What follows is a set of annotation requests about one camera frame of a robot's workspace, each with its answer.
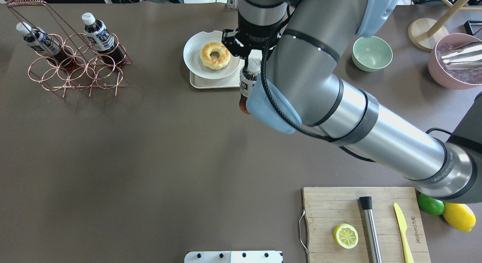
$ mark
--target donut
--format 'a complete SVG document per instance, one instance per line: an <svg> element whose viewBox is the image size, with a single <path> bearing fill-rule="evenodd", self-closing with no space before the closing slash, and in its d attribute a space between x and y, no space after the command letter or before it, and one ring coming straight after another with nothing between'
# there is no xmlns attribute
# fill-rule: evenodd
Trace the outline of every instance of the donut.
<svg viewBox="0 0 482 263"><path fill-rule="evenodd" d="M219 58L211 58L213 52L217 52ZM229 53L229 50L222 43L212 42L206 44L203 49L201 49L199 57L201 58L201 61L203 61L205 67L209 67L213 70L220 70L229 64L231 53Z"/></svg>

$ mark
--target white bottle cap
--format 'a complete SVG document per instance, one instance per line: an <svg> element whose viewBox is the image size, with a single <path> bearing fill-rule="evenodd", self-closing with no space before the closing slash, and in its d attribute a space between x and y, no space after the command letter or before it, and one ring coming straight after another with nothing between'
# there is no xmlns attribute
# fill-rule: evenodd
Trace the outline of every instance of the white bottle cap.
<svg viewBox="0 0 482 263"><path fill-rule="evenodd" d="M23 21L17 24L17 30L23 35L29 35L32 31L32 27Z"/></svg>
<svg viewBox="0 0 482 263"><path fill-rule="evenodd" d="M93 17L93 15L90 13L90 12L86 12L82 15L82 20L84 21L84 23L88 26L90 26L91 24L95 23L95 17Z"/></svg>
<svg viewBox="0 0 482 263"><path fill-rule="evenodd" d="M248 60L248 72L258 73L261 70L261 59L252 57Z"/></svg>

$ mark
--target brown table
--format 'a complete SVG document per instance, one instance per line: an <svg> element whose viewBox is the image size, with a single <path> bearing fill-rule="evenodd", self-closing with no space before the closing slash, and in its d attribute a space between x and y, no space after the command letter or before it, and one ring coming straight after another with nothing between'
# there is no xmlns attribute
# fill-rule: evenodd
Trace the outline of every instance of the brown table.
<svg viewBox="0 0 482 263"><path fill-rule="evenodd" d="M92 12L134 62L116 98L68 92L61 99L29 80L35 59L0 7L1 259L24 262L182 262L188 251L279 249L303 262L297 222L305 186L410 186L399 174L356 160L302 134L280 134L238 108L237 89L197 90L184 43L199 31L236 28L224 4L53 5L81 31ZM58 33L34 7L29 19ZM398 6L377 33L390 66L356 69L345 53L341 78L426 130L453 130L482 89L443 88L427 70L408 24L444 7ZM447 27L463 32L460 12ZM441 134L434 134L446 139ZM482 217L482 205L471 205ZM432 262L480 261L482 227L471 233L422 213Z"/></svg>

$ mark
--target yellow knife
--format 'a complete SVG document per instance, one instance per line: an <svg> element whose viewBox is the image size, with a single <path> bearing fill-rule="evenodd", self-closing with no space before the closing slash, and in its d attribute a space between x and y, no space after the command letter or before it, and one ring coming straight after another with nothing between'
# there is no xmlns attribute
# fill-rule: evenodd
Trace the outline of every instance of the yellow knife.
<svg viewBox="0 0 482 263"><path fill-rule="evenodd" d="M403 215L403 212L401 211L398 203L394 203L393 208L395 208L398 227L400 229L400 236L401 236L401 242L403 244L403 256L405 257L405 263L414 263L412 252L410 251L410 247L408 246L407 236L405 235L405 232L407 232L407 221L405 220L405 216Z"/></svg>

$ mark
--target plastic bottle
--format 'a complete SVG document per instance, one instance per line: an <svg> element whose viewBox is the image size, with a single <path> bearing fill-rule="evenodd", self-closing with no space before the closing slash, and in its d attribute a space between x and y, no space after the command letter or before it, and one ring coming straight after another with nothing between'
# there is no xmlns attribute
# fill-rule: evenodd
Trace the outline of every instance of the plastic bottle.
<svg viewBox="0 0 482 263"><path fill-rule="evenodd" d="M85 23L84 33L89 38L93 45L93 48L99 54L108 54L109 57L114 59L114 62L109 57L102 57L105 64L116 64L117 67L122 67L125 64L125 55L120 50L119 46L114 40L105 24L95 19L95 17L90 13L86 12L82 15L82 20Z"/></svg>
<svg viewBox="0 0 482 263"><path fill-rule="evenodd" d="M252 57L248 60L248 66L243 67L239 74L241 80L239 81L239 91L241 92L241 98L239 99L239 108L242 112L249 114L246 109L246 100L251 94L251 90L258 79L258 74L261 69L261 59Z"/></svg>
<svg viewBox="0 0 482 263"><path fill-rule="evenodd" d="M77 62L65 53L57 40L49 36L41 28L32 28L25 22L17 24L17 30L24 36L24 42L39 55L47 57L53 65L62 64L62 69L71 73L79 67Z"/></svg>

